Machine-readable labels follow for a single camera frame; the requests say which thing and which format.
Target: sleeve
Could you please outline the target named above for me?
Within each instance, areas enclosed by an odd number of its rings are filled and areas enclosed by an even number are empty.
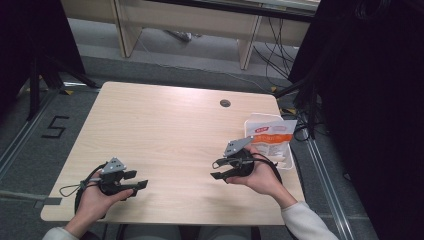
[[[337,237],[328,230],[322,219],[305,202],[281,210],[287,228],[300,240],[331,240]]]
[[[68,231],[61,227],[50,229],[46,235],[44,235],[43,240],[78,240]]]

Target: person's left hand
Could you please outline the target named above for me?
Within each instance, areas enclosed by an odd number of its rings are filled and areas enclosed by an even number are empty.
[[[100,174],[95,173],[92,178],[98,178]],[[66,225],[65,230],[77,238],[90,228],[97,220],[106,215],[109,208],[133,194],[132,189],[121,191],[115,195],[107,196],[103,194],[96,183],[89,183],[81,196],[78,210],[71,221]]]

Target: red label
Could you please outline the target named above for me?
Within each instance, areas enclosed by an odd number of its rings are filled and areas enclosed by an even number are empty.
[[[269,127],[262,127],[255,130],[255,133],[265,132],[268,131]]]

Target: orange label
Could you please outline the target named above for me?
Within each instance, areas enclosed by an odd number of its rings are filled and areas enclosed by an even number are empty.
[[[261,134],[256,135],[252,141],[252,143],[282,143],[285,141],[290,141],[293,137],[293,134]]]

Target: floor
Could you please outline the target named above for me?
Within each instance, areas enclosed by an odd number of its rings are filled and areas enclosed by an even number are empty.
[[[248,69],[241,70],[235,39],[196,36],[186,43],[165,31],[144,29],[131,57],[122,58],[114,25],[75,19],[69,19],[69,23],[87,76],[100,84],[113,80],[264,94],[270,94],[273,87],[280,90],[290,85],[255,51]],[[255,47],[267,59],[283,66],[281,58],[275,54],[270,57],[273,44],[255,43]],[[285,46],[285,50],[291,58],[296,57],[296,48]],[[65,73],[62,78],[78,83]],[[40,239],[49,228],[64,224],[44,222],[39,214],[97,96],[96,91],[84,86],[67,89],[72,94],[43,92],[43,113],[36,121],[27,122],[29,92],[24,88],[10,114],[0,119],[0,152],[2,159],[11,160],[7,171],[0,175],[0,239]],[[280,98],[279,106],[293,108],[294,97],[295,93]],[[63,135],[55,140],[40,138],[52,134],[48,125],[54,116],[70,119],[63,121]],[[20,139],[21,144],[15,144],[15,137],[22,136],[21,129],[28,129],[28,133]],[[316,132],[315,142],[291,142],[307,203],[340,239],[378,239],[355,189],[344,176],[331,133],[325,124],[317,126]],[[297,138],[302,138],[302,134],[300,131]],[[311,151],[318,151],[318,159],[312,157]],[[322,167],[324,178],[317,171]],[[340,211],[345,216],[344,225],[334,215]],[[97,224],[92,231],[101,236],[104,227]],[[117,226],[108,226],[104,239],[114,239],[116,231]],[[264,240],[292,239],[281,226],[261,226],[260,231]]]

